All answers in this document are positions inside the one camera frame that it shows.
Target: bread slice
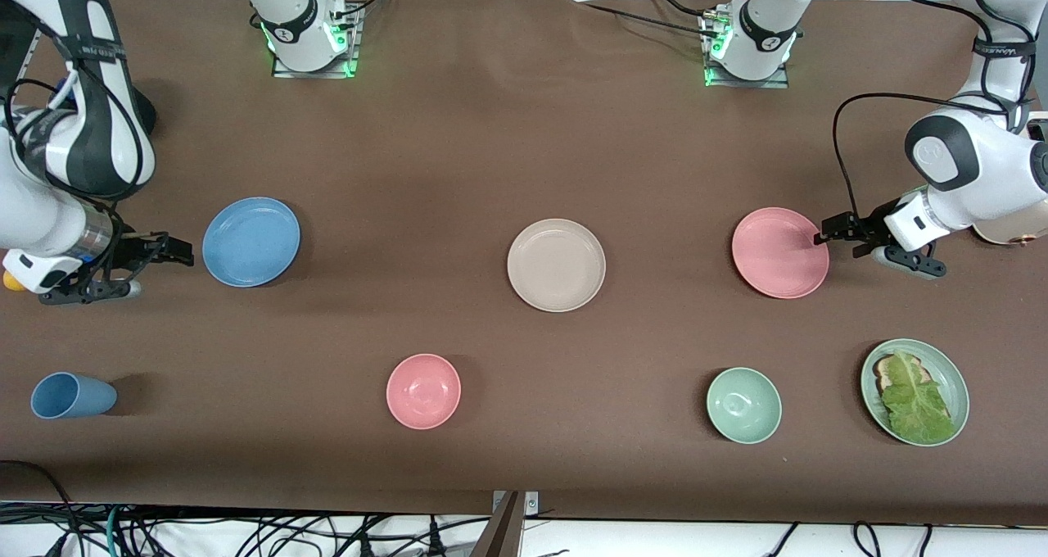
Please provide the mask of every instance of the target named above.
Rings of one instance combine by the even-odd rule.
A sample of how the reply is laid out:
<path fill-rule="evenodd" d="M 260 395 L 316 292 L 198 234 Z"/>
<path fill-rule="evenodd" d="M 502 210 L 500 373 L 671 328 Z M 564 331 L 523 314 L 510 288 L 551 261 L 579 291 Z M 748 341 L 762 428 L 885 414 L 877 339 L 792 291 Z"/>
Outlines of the bread slice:
<path fill-rule="evenodd" d="M 877 361 L 877 364 L 873 365 L 873 373 L 877 376 L 877 390 L 880 391 L 881 394 L 885 393 L 885 389 L 891 387 L 892 385 L 892 380 L 888 377 L 887 369 L 888 360 L 892 358 L 893 357 L 885 357 L 883 359 Z M 932 373 L 927 372 L 927 369 L 921 364 L 920 359 L 914 357 L 914 362 L 917 363 L 917 370 L 920 371 L 920 382 L 931 383 L 933 381 Z M 949 410 L 943 410 L 942 412 L 946 414 L 946 417 L 949 417 Z"/>

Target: teal cable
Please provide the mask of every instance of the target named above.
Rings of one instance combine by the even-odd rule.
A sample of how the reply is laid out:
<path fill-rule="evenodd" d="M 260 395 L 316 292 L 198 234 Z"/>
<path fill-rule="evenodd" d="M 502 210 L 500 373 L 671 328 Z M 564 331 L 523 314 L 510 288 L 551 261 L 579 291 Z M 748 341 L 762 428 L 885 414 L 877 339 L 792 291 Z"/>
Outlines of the teal cable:
<path fill-rule="evenodd" d="M 106 547 L 109 548 L 109 557 L 116 557 L 116 547 L 113 545 L 113 526 L 116 523 L 116 510 L 114 506 L 109 511 L 109 518 L 106 518 Z"/>

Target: pink bowl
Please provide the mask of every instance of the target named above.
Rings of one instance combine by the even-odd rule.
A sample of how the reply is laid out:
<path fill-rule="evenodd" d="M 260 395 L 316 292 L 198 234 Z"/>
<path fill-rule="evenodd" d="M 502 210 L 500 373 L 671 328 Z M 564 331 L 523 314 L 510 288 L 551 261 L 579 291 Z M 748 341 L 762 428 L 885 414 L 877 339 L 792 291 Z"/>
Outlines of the pink bowl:
<path fill-rule="evenodd" d="M 798 299 L 818 288 L 830 270 L 830 251 L 812 241 L 818 229 L 808 217 L 779 207 L 759 209 L 739 221 L 732 256 L 739 274 L 764 295 Z"/>
<path fill-rule="evenodd" d="M 461 393 L 455 367 L 436 355 L 415 355 L 400 361 L 386 384 L 386 403 L 393 417 L 415 430 L 447 422 Z"/>

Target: blue plate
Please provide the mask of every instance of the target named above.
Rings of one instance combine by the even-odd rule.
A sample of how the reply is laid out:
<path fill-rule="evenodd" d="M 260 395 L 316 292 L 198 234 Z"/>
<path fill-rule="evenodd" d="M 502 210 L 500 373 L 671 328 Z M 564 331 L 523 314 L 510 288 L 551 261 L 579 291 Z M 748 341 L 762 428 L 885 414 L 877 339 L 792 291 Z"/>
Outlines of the blue plate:
<path fill-rule="evenodd" d="M 299 220 L 286 205 L 246 198 L 225 207 L 208 227 L 203 263 L 230 286 L 258 286 L 291 265 L 301 239 Z"/>

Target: blue cup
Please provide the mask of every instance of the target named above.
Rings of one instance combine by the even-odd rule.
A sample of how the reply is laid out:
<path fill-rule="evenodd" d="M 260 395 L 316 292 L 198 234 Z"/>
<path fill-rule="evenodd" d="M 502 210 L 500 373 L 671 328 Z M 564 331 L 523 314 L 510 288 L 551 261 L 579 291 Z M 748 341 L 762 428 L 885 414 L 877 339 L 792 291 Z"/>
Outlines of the blue cup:
<path fill-rule="evenodd" d="M 37 384 L 29 400 L 29 407 L 37 417 L 83 417 L 97 415 L 116 404 L 113 386 L 71 372 L 48 374 Z"/>

